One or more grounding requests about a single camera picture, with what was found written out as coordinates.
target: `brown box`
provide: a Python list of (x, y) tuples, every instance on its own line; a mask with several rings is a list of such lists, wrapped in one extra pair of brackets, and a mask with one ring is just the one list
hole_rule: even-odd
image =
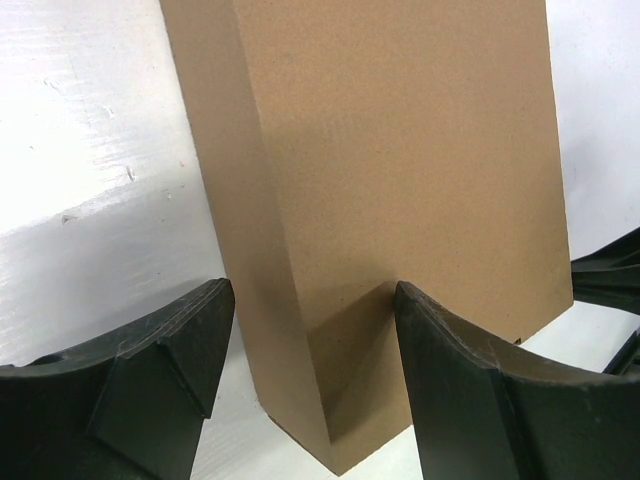
[(331, 470), (410, 424), (396, 280), (569, 307), (543, 0), (161, 4), (260, 401)]

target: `white table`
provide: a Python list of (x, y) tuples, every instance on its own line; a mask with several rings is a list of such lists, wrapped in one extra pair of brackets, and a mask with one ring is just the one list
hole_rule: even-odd
[[(548, 12), (575, 258), (640, 225), (640, 4)], [(224, 275), (157, 0), (0, 1), (0, 266), (18, 365)], [(526, 347), (599, 370), (638, 324), (576, 305)], [(193, 478), (334, 478), (260, 408), (237, 328)], [(420, 479), (412, 430), (343, 478)]]

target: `box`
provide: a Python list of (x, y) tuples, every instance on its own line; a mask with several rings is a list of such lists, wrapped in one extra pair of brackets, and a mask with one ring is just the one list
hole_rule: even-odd
[(411, 422), (397, 280), (510, 341), (570, 306), (544, 1), (161, 4), (258, 396), (332, 471)]

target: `white surface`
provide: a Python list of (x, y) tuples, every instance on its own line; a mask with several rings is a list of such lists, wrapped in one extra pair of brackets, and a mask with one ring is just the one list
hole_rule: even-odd
[[(640, 4), (548, 11), (576, 257), (640, 225)], [(223, 274), (156, 0), (0, 0), (0, 205), (0, 363)], [(597, 370), (637, 323), (577, 306), (527, 348)], [(259, 407), (237, 329), (193, 478), (334, 478)], [(420, 479), (413, 432), (343, 478)]]

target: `cardboard box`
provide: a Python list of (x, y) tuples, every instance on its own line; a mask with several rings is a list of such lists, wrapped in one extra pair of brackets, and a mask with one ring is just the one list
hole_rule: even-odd
[(572, 303), (545, 2), (161, 0), (256, 390), (342, 473), (410, 424), (398, 279)]

